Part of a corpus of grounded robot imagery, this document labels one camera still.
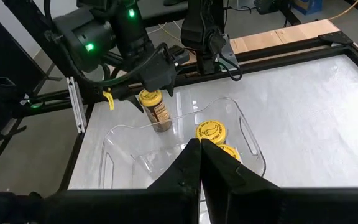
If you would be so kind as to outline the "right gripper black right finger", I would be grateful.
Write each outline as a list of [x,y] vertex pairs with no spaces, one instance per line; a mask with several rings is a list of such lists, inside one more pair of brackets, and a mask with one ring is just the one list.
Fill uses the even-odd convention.
[[201,140],[201,150],[201,181],[212,223],[287,222],[278,186],[210,140]]

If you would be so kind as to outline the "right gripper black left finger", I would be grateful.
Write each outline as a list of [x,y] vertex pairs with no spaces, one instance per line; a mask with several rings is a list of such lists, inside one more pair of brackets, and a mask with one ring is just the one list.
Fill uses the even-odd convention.
[[190,139],[169,168],[148,189],[154,194],[147,223],[198,223],[201,143]]

